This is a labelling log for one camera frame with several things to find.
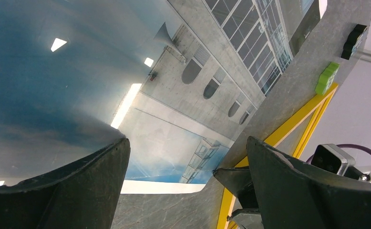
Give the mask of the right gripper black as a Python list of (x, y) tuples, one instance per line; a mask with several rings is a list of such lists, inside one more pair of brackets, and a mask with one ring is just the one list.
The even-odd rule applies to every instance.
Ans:
[(249, 167), (218, 168), (213, 172), (213, 176), (241, 205), (241, 208), (234, 210), (227, 217), (228, 221), (238, 229), (263, 229)]

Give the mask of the building photo print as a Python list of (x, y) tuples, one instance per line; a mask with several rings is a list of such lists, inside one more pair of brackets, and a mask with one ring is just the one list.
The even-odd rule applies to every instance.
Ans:
[(0, 186), (130, 140), (124, 194), (203, 189), (326, 0), (0, 0)]

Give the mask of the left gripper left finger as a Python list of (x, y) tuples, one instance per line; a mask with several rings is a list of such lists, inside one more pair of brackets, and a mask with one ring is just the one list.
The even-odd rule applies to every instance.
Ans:
[(53, 171), (0, 186), (0, 229), (109, 229), (130, 152), (122, 138)]

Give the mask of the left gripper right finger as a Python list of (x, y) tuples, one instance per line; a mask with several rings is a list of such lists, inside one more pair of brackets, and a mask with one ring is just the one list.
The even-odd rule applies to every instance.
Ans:
[(371, 183), (322, 170), (250, 136), (247, 157), (266, 229), (371, 229)]

